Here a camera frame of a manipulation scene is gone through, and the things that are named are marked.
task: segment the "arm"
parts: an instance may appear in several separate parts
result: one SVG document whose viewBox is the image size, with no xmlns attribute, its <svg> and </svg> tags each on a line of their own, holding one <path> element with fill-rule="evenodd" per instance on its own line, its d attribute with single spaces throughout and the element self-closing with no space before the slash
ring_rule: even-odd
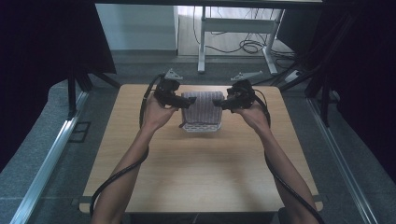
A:
<svg viewBox="0 0 396 224">
<path fill-rule="evenodd" d="M 274 138 L 268 122 L 262 113 L 261 106 L 255 102 L 250 109 L 235 109 L 234 112 L 240 114 L 245 122 L 260 137 L 265 154 L 280 177 L 316 209 L 311 191 Z M 318 223 L 308 210 L 294 199 L 277 180 L 276 188 L 283 204 L 285 204 L 292 223 Z"/>
<path fill-rule="evenodd" d="M 175 111 L 177 108 L 162 108 L 155 97 L 150 95 L 143 125 L 112 175 L 137 162 L 144 155 L 152 136 L 172 117 Z M 136 167 L 103 190 L 96 203 L 92 223 L 121 223 L 122 215 L 134 190 L 139 168 L 140 166 Z"/>
</svg>

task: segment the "cable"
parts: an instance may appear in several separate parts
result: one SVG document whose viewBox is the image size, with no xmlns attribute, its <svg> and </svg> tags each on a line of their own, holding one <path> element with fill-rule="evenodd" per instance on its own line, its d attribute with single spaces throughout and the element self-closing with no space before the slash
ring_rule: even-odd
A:
<svg viewBox="0 0 396 224">
<path fill-rule="evenodd" d="M 249 12 L 251 12 L 251 17 L 253 17 L 252 9 L 253 8 L 251 8 L 250 11 L 249 11 Z M 192 12 L 192 30 L 194 32 L 195 41 L 198 44 L 201 44 L 200 41 L 198 41 L 198 37 L 197 37 L 196 31 L 195 31 L 195 19 L 194 18 L 195 18 L 195 7 L 193 8 L 193 12 Z M 214 34 L 214 35 L 223 35 L 223 34 L 226 34 L 226 33 L 227 32 L 220 32 L 220 33 Z M 239 48 L 238 49 L 222 50 L 222 49 L 217 49 L 217 48 L 214 48 L 214 47 L 208 46 L 208 45 L 205 45 L 205 47 L 209 48 L 209 49 L 213 49 L 213 50 L 219 51 L 219 52 L 222 52 L 222 53 L 234 53 L 234 52 L 237 52 L 240 49 L 242 49 L 244 52 L 246 52 L 248 54 L 255 54 L 255 53 L 258 53 L 258 52 L 262 51 L 262 49 L 266 45 L 267 36 L 265 37 L 264 43 L 261 43 L 261 42 L 256 41 L 256 40 L 251 40 L 250 39 L 251 36 L 252 36 L 251 33 L 247 34 L 245 39 L 239 42 Z"/>
<path fill-rule="evenodd" d="M 259 92 L 264 99 L 264 102 L 263 102 L 262 99 L 260 99 L 257 95 L 255 95 L 255 100 L 262 106 L 262 112 L 264 113 L 265 117 L 267 117 L 268 125 L 271 127 L 271 120 L 270 120 L 270 116 L 268 113 L 267 101 L 265 99 L 265 96 L 259 90 L 254 90 L 254 91 Z M 298 194 L 291 186 L 289 186 L 279 176 L 279 174 L 275 171 L 274 166 L 269 161 L 265 151 L 264 151 L 264 158 L 265 158 L 265 161 L 267 163 L 268 169 L 270 170 L 271 174 L 274 176 L 274 178 L 277 181 L 279 181 L 279 183 L 283 186 L 283 188 L 285 188 L 285 190 L 289 194 L 291 194 L 291 196 L 293 196 L 300 204 L 302 204 L 308 210 L 308 212 L 311 213 L 312 216 L 314 216 L 314 218 L 318 221 L 319 224 L 324 224 L 324 221 L 323 221 L 322 217 L 320 216 L 320 214 L 318 213 L 318 211 L 315 208 L 313 208 L 300 194 Z"/>
<path fill-rule="evenodd" d="M 318 221 L 319 224 L 324 224 L 324 220 L 318 213 L 318 211 L 313 208 L 303 197 L 301 197 L 300 194 L 298 194 L 294 189 L 292 189 L 279 175 L 278 173 L 274 170 L 274 166 L 272 163 L 268 160 L 267 155 L 264 152 L 264 158 L 265 161 L 267 162 L 268 169 L 270 172 L 273 174 L 274 178 L 279 181 L 279 183 L 283 186 L 283 188 L 291 194 L 300 204 L 302 204 L 309 213 L 311 213 L 312 216 Z"/>
<path fill-rule="evenodd" d="M 143 124 L 143 117 L 144 117 L 144 111 L 146 108 L 146 101 L 149 97 L 149 93 L 152 91 L 152 86 L 154 85 L 154 83 L 157 81 L 157 79 L 159 77 L 163 77 L 165 76 L 165 74 L 160 74 L 158 76 L 156 76 L 151 83 L 149 83 L 148 85 L 148 89 L 146 90 L 144 96 L 143 96 L 143 100 L 142 100 L 142 105 L 140 106 L 140 115 L 139 115 L 139 127 L 142 127 Z M 97 190 L 96 192 L 92 195 L 91 198 L 91 204 L 90 204 L 90 215 L 91 217 L 93 216 L 93 211 L 94 211 L 94 205 L 96 202 L 96 199 L 98 198 L 98 196 L 102 193 L 102 191 L 111 183 L 113 183 L 114 181 L 116 181 L 118 178 L 120 178 L 121 176 L 125 175 L 126 173 L 132 171 L 134 168 L 136 168 L 137 166 L 139 166 L 143 161 L 146 160 L 146 158 L 149 155 L 149 147 L 147 148 L 145 154 L 142 156 L 142 158 L 140 158 L 137 162 L 131 164 L 130 166 L 118 171 L 117 173 L 115 173 L 114 175 L 112 175 L 107 181 L 105 181 Z"/>
</svg>

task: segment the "tabletop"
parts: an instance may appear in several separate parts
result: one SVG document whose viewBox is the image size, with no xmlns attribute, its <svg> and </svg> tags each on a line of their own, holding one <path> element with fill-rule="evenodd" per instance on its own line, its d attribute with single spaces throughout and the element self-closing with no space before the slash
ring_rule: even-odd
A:
<svg viewBox="0 0 396 224">
<path fill-rule="evenodd" d="M 99 147 L 84 197 L 91 197 L 109 177 L 132 144 L 139 125 L 139 108 L 146 85 L 123 85 Z M 183 91 L 223 91 L 227 86 L 181 85 Z M 318 190 L 276 87 L 254 87 L 264 93 L 272 131 L 313 195 Z M 269 172 L 262 143 L 243 119 L 222 112 L 215 133 L 187 133 L 179 128 L 178 111 L 157 131 L 149 145 L 126 212 L 262 212 L 277 211 L 283 203 Z M 89 212 L 88 203 L 80 210 Z"/>
</svg>

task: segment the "black cloth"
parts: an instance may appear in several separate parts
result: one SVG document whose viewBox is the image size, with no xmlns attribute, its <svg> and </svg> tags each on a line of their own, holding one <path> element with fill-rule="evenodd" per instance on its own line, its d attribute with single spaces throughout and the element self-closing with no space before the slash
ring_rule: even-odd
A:
<svg viewBox="0 0 396 224">
<path fill-rule="evenodd" d="M 94 3 L 0 1 L 0 170 L 68 74 L 116 73 Z"/>
</svg>

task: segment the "metal frame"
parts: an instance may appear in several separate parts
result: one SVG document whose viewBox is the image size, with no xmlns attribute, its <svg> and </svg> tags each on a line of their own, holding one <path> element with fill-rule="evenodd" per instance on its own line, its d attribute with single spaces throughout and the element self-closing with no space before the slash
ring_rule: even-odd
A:
<svg viewBox="0 0 396 224">
<path fill-rule="evenodd" d="M 56 166 L 59 158 L 64 151 L 64 147 L 69 139 L 70 134 L 73 132 L 74 127 L 79 119 L 81 114 L 81 109 L 85 105 L 85 102 L 88 98 L 87 92 L 82 92 L 78 97 L 78 105 L 77 105 L 77 113 L 76 115 L 64 122 L 64 126 L 59 131 L 58 136 L 56 137 L 52 147 L 49 150 L 49 153 L 44 160 L 43 164 L 41 165 L 40 169 L 38 170 L 35 179 L 33 180 L 30 188 L 27 190 L 23 200 L 12 218 L 10 223 L 26 223 L 32 215 L 33 210 L 35 209 L 35 205 L 46 187 L 48 180 L 50 179 L 50 175 L 52 174 L 53 169 Z"/>
<path fill-rule="evenodd" d="M 337 165 L 341 176 L 344 178 L 347 188 L 349 189 L 349 193 L 351 194 L 359 212 L 361 213 L 361 217 L 365 224 L 377 224 L 377 220 L 375 214 L 369 204 L 366 196 L 364 195 L 361 186 L 358 184 L 358 181 L 355 179 L 355 176 L 352 174 L 352 171 L 349 169 L 347 165 L 347 161 L 341 152 L 340 147 L 337 145 L 334 137 L 332 136 L 332 131 L 327 125 L 323 122 L 320 117 L 320 112 L 318 105 L 315 100 L 312 98 L 307 98 L 307 103 L 309 108 L 311 109 L 312 114 L 314 115 L 315 121 L 317 122 L 328 146 L 332 156 L 334 158 L 335 164 Z"/>
<path fill-rule="evenodd" d="M 257 33 L 269 34 L 267 46 L 262 49 L 265 61 L 272 76 L 277 75 L 276 66 L 272 59 L 271 48 L 274 44 L 277 29 L 284 9 L 280 9 L 275 20 L 248 20 L 248 19 L 218 19 L 207 18 L 206 7 L 202 7 L 201 17 L 201 43 L 198 50 L 198 73 L 205 72 L 205 33 L 206 32 L 232 32 L 232 33 Z"/>
</svg>

